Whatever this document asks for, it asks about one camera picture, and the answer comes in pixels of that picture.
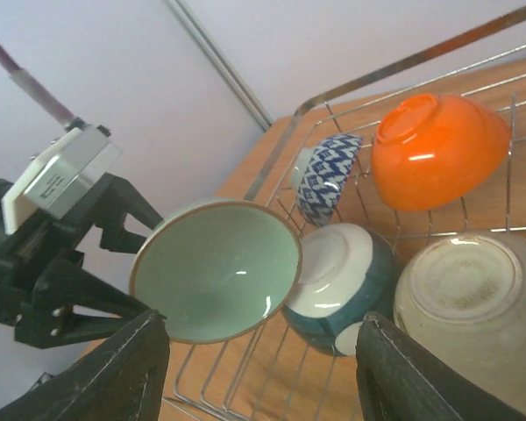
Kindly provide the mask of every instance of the white wall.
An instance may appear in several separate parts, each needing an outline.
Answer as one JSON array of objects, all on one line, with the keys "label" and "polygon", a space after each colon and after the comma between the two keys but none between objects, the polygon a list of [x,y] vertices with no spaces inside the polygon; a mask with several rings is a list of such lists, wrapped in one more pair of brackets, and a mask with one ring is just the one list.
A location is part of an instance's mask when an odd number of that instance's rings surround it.
[{"label": "white wall", "polygon": [[[526,0],[188,0],[272,117],[306,99],[458,35]],[[526,41],[526,23],[360,96],[420,82]]]},{"label": "white wall", "polygon": [[[160,213],[209,196],[261,135],[159,0],[0,0],[0,41],[74,112],[125,150],[113,171]],[[61,128],[0,68],[0,177],[14,180]],[[126,289],[132,257],[84,241],[87,268]],[[100,263],[106,269],[100,269]],[[39,351],[0,325],[0,407],[82,346]]]}]

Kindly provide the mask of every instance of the blue and white patterned bowl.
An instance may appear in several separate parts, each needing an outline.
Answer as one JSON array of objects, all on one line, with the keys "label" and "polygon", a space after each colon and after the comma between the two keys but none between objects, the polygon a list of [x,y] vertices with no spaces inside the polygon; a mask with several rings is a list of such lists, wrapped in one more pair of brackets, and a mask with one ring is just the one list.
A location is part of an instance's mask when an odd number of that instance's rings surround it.
[{"label": "blue and white patterned bowl", "polygon": [[329,355],[354,355],[365,314],[393,319],[402,265],[378,234],[332,224],[302,240],[302,271],[282,314],[304,341]]},{"label": "blue and white patterned bowl", "polygon": [[308,222],[315,226],[329,223],[361,146],[361,137],[336,134],[301,150],[290,187],[296,191],[296,205]]}]

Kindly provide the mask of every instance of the dish rack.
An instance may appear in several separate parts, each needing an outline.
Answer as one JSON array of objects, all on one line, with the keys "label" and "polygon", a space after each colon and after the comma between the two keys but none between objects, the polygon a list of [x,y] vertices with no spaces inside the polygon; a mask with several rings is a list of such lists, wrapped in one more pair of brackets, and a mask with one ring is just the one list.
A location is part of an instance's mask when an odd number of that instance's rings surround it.
[{"label": "dish rack", "polygon": [[[313,146],[331,134],[354,133],[364,138],[364,145],[331,222],[372,226],[405,261],[433,239],[458,232],[514,232],[526,236],[526,60],[508,67],[510,71],[503,67],[498,79],[494,76],[496,67],[488,68],[497,60],[526,52],[526,44],[372,100],[339,102],[341,96],[371,82],[524,20],[526,6],[311,98],[290,120],[245,198],[263,201],[300,236],[308,234],[315,228],[298,213],[295,192],[288,186],[295,157],[302,147]],[[381,202],[373,185],[370,152],[374,130],[381,116],[399,102],[429,91],[467,96],[500,113],[512,129],[508,156],[490,180],[455,203],[426,212],[391,210]],[[214,346],[191,346],[181,351],[181,357],[180,367],[172,368],[170,359],[174,390],[164,402],[172,407],[171,419],[179,419],[180,412],[193,419],[362,418],[356,361],[321,355],[304,344],[280,314],[242,338]],[[203,383],[188,384],[190,373],[203,373]]]}]

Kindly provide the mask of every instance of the orange bowl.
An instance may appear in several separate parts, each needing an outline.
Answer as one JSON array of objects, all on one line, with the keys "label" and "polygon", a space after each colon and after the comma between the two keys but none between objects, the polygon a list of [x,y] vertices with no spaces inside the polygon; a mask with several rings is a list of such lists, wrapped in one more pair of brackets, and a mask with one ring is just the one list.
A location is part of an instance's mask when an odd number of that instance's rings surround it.
[{"label": "orange bowl", "polygon": [[378,126],[372,147],[376,188],[399,211],[442,206],[485,181],[507,155],[510,139],[504,120],[478,103],[413,96]]}]

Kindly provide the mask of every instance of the ceramic bowl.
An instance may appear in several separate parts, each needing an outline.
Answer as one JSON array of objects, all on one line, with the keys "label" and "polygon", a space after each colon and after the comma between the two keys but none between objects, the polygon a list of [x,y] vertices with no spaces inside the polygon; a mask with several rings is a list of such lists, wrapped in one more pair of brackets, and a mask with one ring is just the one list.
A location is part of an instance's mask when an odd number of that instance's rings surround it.
[{"label": "ceramic bowl", "polygon": [[268,208],[212,198],[154,230],[134,261],[130,290],[167,318],[171,340],[219,342],[274,314],[301,262],[298,236]]},{"label": "ceramic bowl", "polygon": [[450,203],[485,181],[507,156],[510,129],[461,96],[421,94],[389,112],[376,131],[373,178],[399,211]]},{"label": "ceramic bowl", "polygon": [[302,240],[302,272],[282,309],[308,344],[330,355],[354,355],[365,314],[392,319],[401,265],[378,234],[332,224]]},{"label": "ceramic bowl", "polygon": [[464,234],[421,251],[395,323],[453,370],[526,414],[526,239]]},{"label": "ceramic bowl", "polygon": [[336,134],[298,154],[290,187],[306,221],[315,226],[329,223],[361,146],[358,136]]}]

